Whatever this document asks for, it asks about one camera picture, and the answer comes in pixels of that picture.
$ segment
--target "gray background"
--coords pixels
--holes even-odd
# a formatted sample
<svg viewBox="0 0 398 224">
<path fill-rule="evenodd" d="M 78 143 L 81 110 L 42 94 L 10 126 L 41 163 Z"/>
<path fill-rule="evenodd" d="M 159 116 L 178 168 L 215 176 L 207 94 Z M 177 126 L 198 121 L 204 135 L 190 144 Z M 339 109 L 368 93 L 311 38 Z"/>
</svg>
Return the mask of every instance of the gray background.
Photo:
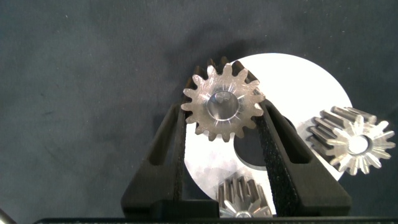
<svg viewBox="0 0 398 224">
<path fill-rule="evenodd" d="M 0 207 L 20 223 L 121 217 L 163 115 L 210 57 L 311 60 L 397 132 L 397 12 L 397 1 L 0 1 Z M 396 214 L 390 153 L 342 178 L 352 215 Z"/>
</svg>

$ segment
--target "pinion gear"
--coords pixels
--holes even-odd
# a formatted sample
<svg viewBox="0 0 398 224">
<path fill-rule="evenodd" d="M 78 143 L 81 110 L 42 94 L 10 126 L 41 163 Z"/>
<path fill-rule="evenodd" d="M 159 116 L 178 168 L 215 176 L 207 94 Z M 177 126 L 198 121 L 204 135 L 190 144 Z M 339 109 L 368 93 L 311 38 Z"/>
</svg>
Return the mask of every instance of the pinion gear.
<svg viewBox="0 0 398 224">
<path fill-rule="evenodd" d="M 314 118 L 317 124 L 311 127 L 313 148 L 325 156 L 331 156 L 330 164 L 340 172 L 356 175 L 358 169 L 369 173 L 369 166 L 381 168 L 379 159 L 390 159 L 386 149 L 395 147 L 387 140 L 393 131 L 384 132 L 387 121 L 376 125 L 376 116 L 354 108 L 333 107 L 322 111 L 322 118 Z"/>
<path fill-rule="evenodd" d="M 186 122 L 199 124 L 196 134 L 208 131 L 209 141 L 214 141 L 219 134 L 224 142 L 229 141 L 231 133 L 243 138 L 244 126 L 252 129 L 256 127 L 251 117 L 263 114 L 262 109 L 255 107 L 256 103 L 265 99 L 257 90 L 259 81 L 246 83 L 248 70 L 245 68 L 233 76 L 230 63 L 225 64 L 221 75 L 217 74 L 214 66 L 209 65 L 207 75 L 207 80 L 199 75 L 192 76 L 198 88 L 186 88 L 183 91 L 192 99 L 192 102 L 181 105 L 181 109 L 193 113 Z"/>
</svg>

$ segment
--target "gear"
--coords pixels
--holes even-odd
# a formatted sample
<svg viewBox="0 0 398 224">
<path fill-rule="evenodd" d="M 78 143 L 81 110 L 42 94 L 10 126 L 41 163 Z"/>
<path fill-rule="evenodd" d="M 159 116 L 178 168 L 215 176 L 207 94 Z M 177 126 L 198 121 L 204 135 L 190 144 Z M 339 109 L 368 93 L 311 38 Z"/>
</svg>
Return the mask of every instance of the gear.
<svg viewBox="0 0 398 224">
<path fill-rule="evenodd" d="M 198 86 L 196 90 L 184 89 L 184 94 L 192 102 L 181 105 L 181 109 L 192 111 L 186 119 L 188 124 L 197 122 L 199 126 L 195 133 L 201 134 L 208 131 L 208 139 L 214 141 L 221 134 L 224 142 L 228 142 L 230 134 L 235 133 L 243 138 L 244 126 L 255 128 L 252 116 L 261 116 L 263 110 L 256 108 L 255 104 L 265 99 L 257 90 L 258 80 L 246 83 L 248 70 L 242 69 L 237 76 L 233 76 L 233 68 L 226 63 L 221 75 L 217 74 L 212 65 L 207 67 L 208 79 L 204 80 L 199 75 L 192 76 L 193 82 Z"/>
<path fill-rule="evenodd" d="M 351 175 L 358 169 L 369 173 L 369 166 L 381 168 L 379 159 L 390 159 L 386 149 L 395 147 L 387 142 L 393 131 L 383 132 L 387 121 L 376 125 L 376 116 L 354 108 L 333 107 L 331 112 L 322 111 L 322 118 L 314 118 L 315 127 L 310 131 L 313 148 L 325 156 L 331 156 L 330 164 Z"/>
<path fill-rule="evenodd" d="M 260 185 L 245 177 L 227 179 L 218 187 L 221 218 L 272 217 Z"/>
</svg>

